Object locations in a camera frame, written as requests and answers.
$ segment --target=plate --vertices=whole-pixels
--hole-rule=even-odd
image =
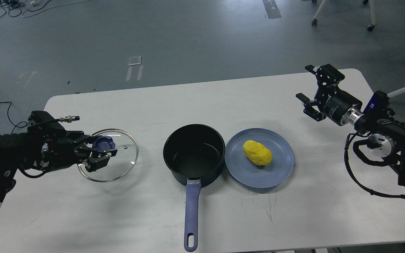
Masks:
[[[255,165],[246,157],[243,144],[248,140],[260,142],[271,151],[273,159],[269,165]],[[262,189],[284,182],[295,163],[290,144],[278,133],[264,128],[249,128],[235,134],[226,145],[225,161],[240,183]]]

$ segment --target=yellow object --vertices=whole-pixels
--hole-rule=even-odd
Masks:
[[[271,151],[257,141],[246,141],[243,144],[243,151],[255,165],[269,165],[273,159]]]

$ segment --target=black saucepan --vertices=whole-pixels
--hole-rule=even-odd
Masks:
[[[186,186],[184,248],[198,246],[198,199],[201,187],[214,182],[224,165],[225,142],[207,125],[185,125],[165,142],[163,158],[173,176]]]

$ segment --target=blue handle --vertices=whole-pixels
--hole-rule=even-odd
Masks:
[[[187,184],[185,194],[185,229],[184,248],[188,252],[198,247],[198,200],[201,184]],[[193,235],[193,246],[188,245],[188,238]]]

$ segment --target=gray floor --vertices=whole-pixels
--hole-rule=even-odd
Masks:
[[[404,87],[405,0],[378,0],[373,32],[361,0],[330,1],[312,27],[320,2],[276,0],[280,19],[267,19],[261,0],[92,0],[27,19],[5,16],[0,101],[13,101],[10,117],[19,122],[56,95],[289,74],[326,63],[360,70],[374,91]],[[135,67],[126,81],[131,56],[143,57],[140,80]],[[405,121],[405,94],[391,106]],[[13,128],[6,110],[0,104],[0,134]],[[382,247],[367,250],[394,252]]]

